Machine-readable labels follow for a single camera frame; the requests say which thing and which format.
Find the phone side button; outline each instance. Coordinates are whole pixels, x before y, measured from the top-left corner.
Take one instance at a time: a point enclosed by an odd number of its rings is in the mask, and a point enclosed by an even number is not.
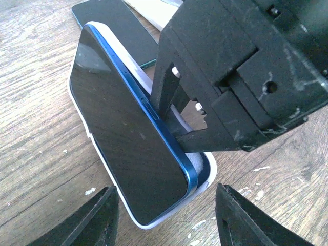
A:
[[[159,120],[157,114],[155,113],[153,107],[149,104],[149,102],[147,101],[147,99],[142,98],[141,99],[143,105],[147,108],[148,112],[151,114],[151,116],[153,117],[154,120]]]

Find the wood grain surface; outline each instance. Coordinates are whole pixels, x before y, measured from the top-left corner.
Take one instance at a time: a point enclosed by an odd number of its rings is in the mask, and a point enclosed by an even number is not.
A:
[[[71,7],[79,2],[0,3],[0,245],[26,245],[111,185],[67,92],[80,35]],[[154,229],[137,228],[120,203],[116,245],[220,245],[211,220],[218,182],[311,243],[328,245],[327,111],[250,154],[214,153],[215,183]],[[192,104],[183,115],[202,127]]]

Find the phone screen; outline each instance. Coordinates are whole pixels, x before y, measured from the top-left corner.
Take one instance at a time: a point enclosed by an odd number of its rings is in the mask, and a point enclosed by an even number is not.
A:
[[[186,195],[188,184],[176,157],[88,26],[81,33],[70,86],[139,223],[149,224]]]
[[[90,21],[107,25],[141,68],[155,64],[157,42],[122,0],[89,0],[72,12],[81,28]]]

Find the blue phone frame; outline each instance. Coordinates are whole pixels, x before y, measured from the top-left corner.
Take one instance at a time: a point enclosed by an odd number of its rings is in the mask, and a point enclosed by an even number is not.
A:
[[[169,132],[167,129],[165,123],[160,119],[158,114],[153,110],[151,104],[148,101],[148,98],[145,96],[139,85],[137,84],[137,81],[135,78],[130,74],[129,70],[126,68],[124,63],[120,60],[120,58],[116,55],[114,50],[110,47],[110,45],[106,42],[106,40],[103,38],[101,33],[90,24],[86,24],[85,26],[88,26],[91,31],[93,32],[94,36],[97,38],[99,44],[101,45],[102,49],[105,51],[107,57],[110,59],[110,61],[113,63],[116,70],[119,72],[121,78],[125,82],[126,86],[130,90],[131,94],[139,104],[139,106],[142,108],[160,137],[162,138],[163,142],[166,144],[170,152],[173,154],[175,159],[177,160],[177,163],[181,167],[186,181],[187,181],[187,191],[185,195],[176,202],[173,206],[165,210],[162,214],[160,214],[158,217],[156,217],[154,220],[149,222],[147,225],[153,223],[158,218],[162,217],[164,214],[168,213],[172,209],[174,209],[178,204],[180,204],[185,198],[187,198],[189,195],[191,195],[196,189],[198,185],[198,175],[196,173],[196,170],[190,160],[187,158],[185,152],[180,147],[179,143],[176,141],[174,136]],[[100,152],[104,156],[101,147],[97,144]]]

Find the wooden table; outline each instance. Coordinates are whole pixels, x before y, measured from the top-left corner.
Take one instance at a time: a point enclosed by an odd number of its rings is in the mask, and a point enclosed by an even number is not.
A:
[[[0,3],[0,245],[24,245],[111,185],[67,92],[80,28],[78,0]],[[158,31],[143,22],[158,39]],[[214,199],[230,184],[315,245],[328,241],[327,108],[248,154],[214,153],[218,175],[205,193],[156,228],[138,229],[120,203],[117,245],[219,245]],[[185,118],[202,119],[189,106]],[[95,192],[86,195],[86,191]],[[264,196],[255,200],[258,192]]]

